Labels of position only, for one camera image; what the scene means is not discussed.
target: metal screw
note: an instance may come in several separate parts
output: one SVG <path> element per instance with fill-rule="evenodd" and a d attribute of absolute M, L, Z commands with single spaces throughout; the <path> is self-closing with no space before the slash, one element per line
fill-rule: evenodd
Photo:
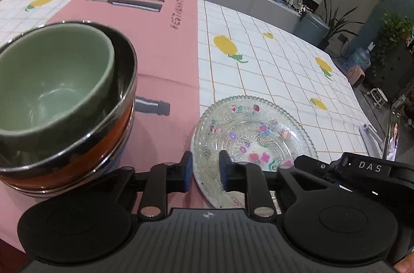
<path fill-rule="evenodd" d="M 155 217 L 161 213 L 161 210 L 156 206 L 146 206 L 141 209 L 141 214 L 147 217 Z"/>
<path fill-rule="evenodd" d="M 267 206 L 260 206 L 256 208 L 253 212 L 255 213 L 255 215 L 259 217 L 270 217 L 275 213 L 273 209 L 268 208 Z"/>

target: white checkered tablecloth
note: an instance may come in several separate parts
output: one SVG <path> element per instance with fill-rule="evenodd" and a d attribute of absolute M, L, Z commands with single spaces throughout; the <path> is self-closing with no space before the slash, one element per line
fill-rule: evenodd
<path fill-rule="evenodd" d="M 44 5 L 26 10 L 36 0 L 0 1 L 0 45 L 33 27 L 44 24 L 71 0 L 50 0 Z"/>
<path fill-rule="evenodd" d="M 220 35 L 248 62 L 239 63 L 216 47 L 214 38 Z M 200 115 L 217 100 L 257 96 L 302 124 L 321 161 L 330 163 L 343 152 L 368 155 L 359 126 L 369 120 L 346 77 L 313 45 L 246 14 L 198 0 L 198 57 Z M 322 71 L 324 64 L 332 69 L 331 77 Z"/>

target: gray trash bin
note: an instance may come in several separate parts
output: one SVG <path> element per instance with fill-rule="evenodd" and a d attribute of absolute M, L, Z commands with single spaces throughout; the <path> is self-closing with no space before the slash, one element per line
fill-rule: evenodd
<path fill-rule="evenodd" d="M 306 12 L 296 26 L 293 35 L 317 47 L 328 31 L 329 27 L 319 15 Z"/>

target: power socket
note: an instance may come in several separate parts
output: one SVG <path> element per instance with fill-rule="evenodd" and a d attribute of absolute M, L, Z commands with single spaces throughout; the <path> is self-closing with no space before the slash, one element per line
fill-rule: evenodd
<path fill-rule="evenodd" d="M 344 34 L 339 34 L 338 40 L 342 43 L 348 42 L 348 37 L 346 37 Z"/>

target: human hand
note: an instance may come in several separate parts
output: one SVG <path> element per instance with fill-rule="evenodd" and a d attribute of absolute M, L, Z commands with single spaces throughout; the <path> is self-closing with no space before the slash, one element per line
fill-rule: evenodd
<path fill-rule="evenodd" d="M 394 268 L 399 273 L 414 273 L 414 252 L 397 262 Z"/>

